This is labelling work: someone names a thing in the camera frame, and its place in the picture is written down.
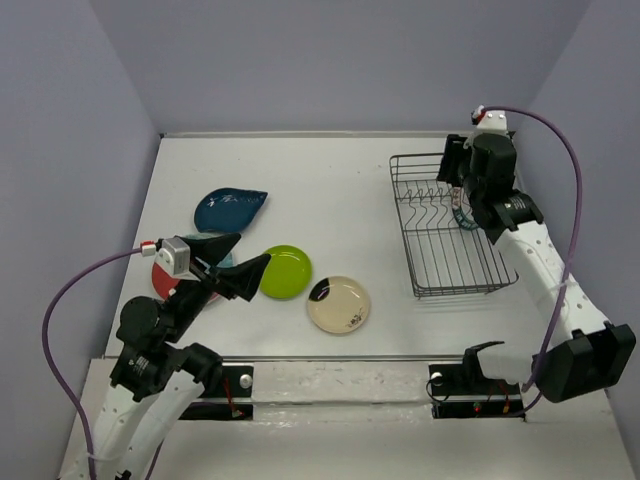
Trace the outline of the white plate green lettered rim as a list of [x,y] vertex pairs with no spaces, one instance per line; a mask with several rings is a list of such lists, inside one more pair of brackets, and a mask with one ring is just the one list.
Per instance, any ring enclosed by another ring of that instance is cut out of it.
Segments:
[[451,211],[458,227],[464,231],[477,230],[479,225],[469,210],[468,199],[464,189],[462,187],[452,187],[450,192]]

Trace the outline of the dark blue leaf-shaped plate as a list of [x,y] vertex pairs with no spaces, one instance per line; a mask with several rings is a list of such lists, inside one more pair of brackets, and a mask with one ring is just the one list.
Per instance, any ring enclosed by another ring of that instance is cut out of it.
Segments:
[[194,225],[199,232],[240,233],[254,220],[268,198],[259,190],[224,187],[216,189],[198,203]]

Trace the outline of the lime green plate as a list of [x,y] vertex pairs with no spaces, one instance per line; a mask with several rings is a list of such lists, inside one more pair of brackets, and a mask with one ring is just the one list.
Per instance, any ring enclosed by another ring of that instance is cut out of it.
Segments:
[[309,256],[292,245],[272,246],[265,254],[271,259],[263,274],[260,291],[277,300],[289,300],[300,295],[312,278]]

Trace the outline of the red and teal plate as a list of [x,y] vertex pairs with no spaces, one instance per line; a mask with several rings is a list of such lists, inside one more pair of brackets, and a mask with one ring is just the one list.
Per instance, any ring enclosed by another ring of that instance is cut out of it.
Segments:
[[[208,240],[211,238],[218,237],[216,233],[196,233],[187,235],[187,238],[193,240]],[[231,268],[235,264],[234,256],[232,252],[229,252],[223,260],[221,260],[218,264],[218,268]],[[152,269],[151,269],[151,282],[156,294],[162,299],[166,300],[169,296],[169,293],[172,289],[174,289],[178,282],[178,278],[173,278],[169,276],[160,266],[159,256],[156,256]]]

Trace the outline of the beige plate with flowers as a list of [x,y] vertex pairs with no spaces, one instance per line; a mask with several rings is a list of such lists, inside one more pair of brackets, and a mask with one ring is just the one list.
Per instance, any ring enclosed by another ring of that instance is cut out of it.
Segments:
[[367,290],[346,276],[329,276],[311,289],[306,308],[311,321],[320,330],[346,335],[361,328],[371,310]]

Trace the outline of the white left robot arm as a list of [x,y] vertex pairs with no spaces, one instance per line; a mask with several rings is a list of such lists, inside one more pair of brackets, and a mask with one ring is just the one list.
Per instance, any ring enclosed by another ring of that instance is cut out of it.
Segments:
[[116,331],[122,350],[103,405],[93,424],[79,415],[86,447],[63,478],[141,478],[181,415],[219,388],[222,357],[199,343],[177,343],[213,295],[245,301],[256,295],[270,255],[229,268],[219,265],[240,239],[227,233],[141,244],[140,253],[153,256],[178,283],[164,300],[136,296],[123,305]]

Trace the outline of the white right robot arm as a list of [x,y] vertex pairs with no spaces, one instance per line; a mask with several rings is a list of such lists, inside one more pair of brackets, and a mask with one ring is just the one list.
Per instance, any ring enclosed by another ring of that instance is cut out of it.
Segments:
[[467,196],[473,220],[518,274],[536,307],[553,321],[545,350],[520,351],[503,341],[466,349],[462,384],[482,392],[496,380],[533,383],[560,403],[618,383],[636,346],[627,324],[614,325],[588,298],[560,257],[533,199],[514,186],[517,153],[505,134],[450,134],[437,178]]

